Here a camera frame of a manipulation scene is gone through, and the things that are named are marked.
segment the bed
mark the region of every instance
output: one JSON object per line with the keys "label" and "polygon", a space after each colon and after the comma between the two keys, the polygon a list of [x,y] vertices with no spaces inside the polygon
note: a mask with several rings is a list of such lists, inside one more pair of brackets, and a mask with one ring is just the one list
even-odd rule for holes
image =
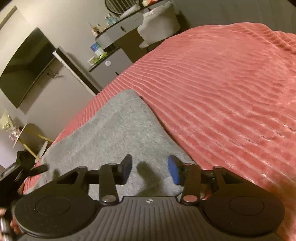
{"label": "bed", "polygon": [[202,168],[224,166],[278,196],[286,208],[279,234],[296,240],[296,35],[236,23],[171,37],[94,97],[54,143],[125,89]]}

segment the gray cloth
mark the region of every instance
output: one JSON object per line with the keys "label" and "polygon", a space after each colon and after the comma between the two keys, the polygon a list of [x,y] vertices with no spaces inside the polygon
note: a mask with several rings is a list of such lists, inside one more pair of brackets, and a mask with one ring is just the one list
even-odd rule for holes
{"label": "gray cloth", "polygon": [[[133,90],[110,99],[88,122],[68,137],[51,146],[42,158],[50,170],[41,175],[33,190],[78,167],[99,169],[106,163],[120,163],[131,154],[133,168],[126,185],[117,185],[122,196],[178,195],[168,171],[173,154],[194,163],[169,137],[147,104]],[[89,195],[99,199],[99,185],[92,184]]]}

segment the tv screen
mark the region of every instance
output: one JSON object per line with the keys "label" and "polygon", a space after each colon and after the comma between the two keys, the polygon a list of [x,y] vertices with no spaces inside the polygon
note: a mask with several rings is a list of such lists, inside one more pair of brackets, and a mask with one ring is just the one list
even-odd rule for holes
{"label": "tv screen", "polygon": [[0,89],[16,108],[53,60],[54,50],[51,42],[36,28],[7,64],[0,76]]}

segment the drawer handle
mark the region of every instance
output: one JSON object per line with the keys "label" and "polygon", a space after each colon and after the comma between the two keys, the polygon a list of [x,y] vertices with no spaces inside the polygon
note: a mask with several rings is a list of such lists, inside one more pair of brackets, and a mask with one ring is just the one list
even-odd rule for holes
{"label": "drawer handle", "polygon": [[123,32],[126,32],[126,30],[124,29],[124,27],[120,26],[120,28],[121,28],[121,30],[122,30]]}

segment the cabinet door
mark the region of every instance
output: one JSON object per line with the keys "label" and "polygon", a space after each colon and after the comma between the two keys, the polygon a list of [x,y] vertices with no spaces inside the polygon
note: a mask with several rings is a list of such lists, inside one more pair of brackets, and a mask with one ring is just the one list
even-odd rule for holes
{"label": "cabinet door", "polygon": [[122,49],[104,59],[92,72],[96,82],[105,88],[112,80],[125,71],[133,63]]}

